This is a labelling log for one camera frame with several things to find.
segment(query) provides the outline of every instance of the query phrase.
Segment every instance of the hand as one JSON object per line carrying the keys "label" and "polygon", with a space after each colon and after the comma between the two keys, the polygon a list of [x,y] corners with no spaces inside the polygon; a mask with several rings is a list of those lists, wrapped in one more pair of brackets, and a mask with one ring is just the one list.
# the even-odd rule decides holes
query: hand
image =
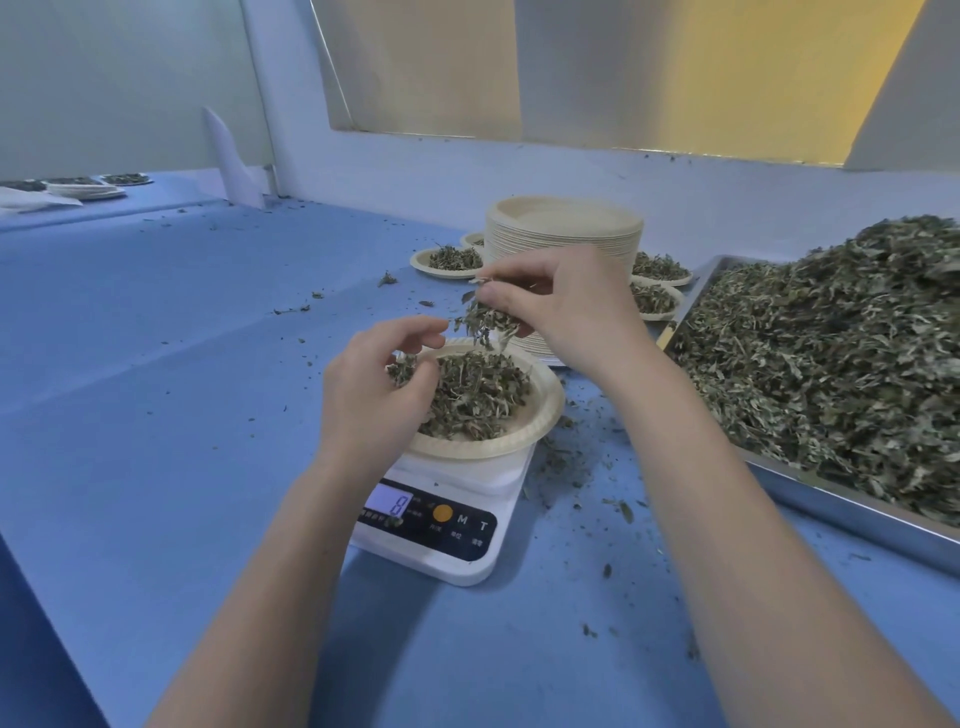
{"label": "hand", "polygon": [[591,245],[511,255],[484,266],[477,276],[494,279],[477,291],[478,301],[516,316],[565,364],[595,381],[624,345],[654,346],[622,265]]}
{"label": "hand", "polygon": [[410,444],[440,377],[437,362],[427,358],[397,389],[385,367],[397,350],[418,353],[423,346],[443,346],[446,326],[432,316],[381,322],[350,339],[324,371],[318,463],[364,497]]}

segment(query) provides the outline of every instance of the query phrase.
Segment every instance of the window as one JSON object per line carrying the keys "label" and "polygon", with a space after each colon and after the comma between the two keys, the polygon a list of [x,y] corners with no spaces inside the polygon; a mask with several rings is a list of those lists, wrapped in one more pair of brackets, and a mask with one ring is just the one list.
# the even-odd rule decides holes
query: window
{"label": "window", "polygon": [[331,126],[842,164],[923,0],[313,0]]}

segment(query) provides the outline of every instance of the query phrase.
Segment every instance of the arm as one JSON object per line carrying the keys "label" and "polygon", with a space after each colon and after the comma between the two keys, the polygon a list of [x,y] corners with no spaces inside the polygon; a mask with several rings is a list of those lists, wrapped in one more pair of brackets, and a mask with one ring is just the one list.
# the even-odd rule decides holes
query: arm
{"label": "arm", "polygon": [[539,331],[623,417],[731,725],[954,725],[657,349],[622,269],[566,249],[506,258],[479,275],[552,280],[546,296],[493,282],[478,298]]}
{"label": "arm", "polygon": [[334,587],[357,514],[426,414],[438,371],[418,366],[397,390],[393,351],[444,344],[426,316],[358,334],[324,372],[323,439],[291,486],[227,600],[175,675],[148,728],[306,724]]}

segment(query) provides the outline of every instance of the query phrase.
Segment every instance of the digital number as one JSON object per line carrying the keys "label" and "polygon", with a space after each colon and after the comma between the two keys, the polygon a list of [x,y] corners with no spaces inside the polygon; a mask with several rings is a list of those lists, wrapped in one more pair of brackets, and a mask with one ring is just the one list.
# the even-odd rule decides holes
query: digital number
{"label": "digital number", "polygon": [[394,504],[394,507],[390,509],[390,515],[399,516],[401,513],[403,513],[403,509],[406,507],[407,503],[409,502],[410,502],[409,496],[400,496],[399,498],[397,498],[396,503]]}

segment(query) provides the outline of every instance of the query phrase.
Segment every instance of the yellow wall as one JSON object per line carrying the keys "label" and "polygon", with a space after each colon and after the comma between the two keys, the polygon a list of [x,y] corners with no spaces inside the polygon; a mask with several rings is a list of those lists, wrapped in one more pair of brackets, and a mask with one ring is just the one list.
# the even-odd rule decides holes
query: yellow wall
{"label": "yellow wall", "polygon": [[842,164],[924,0],[674,0],[642,146]]}

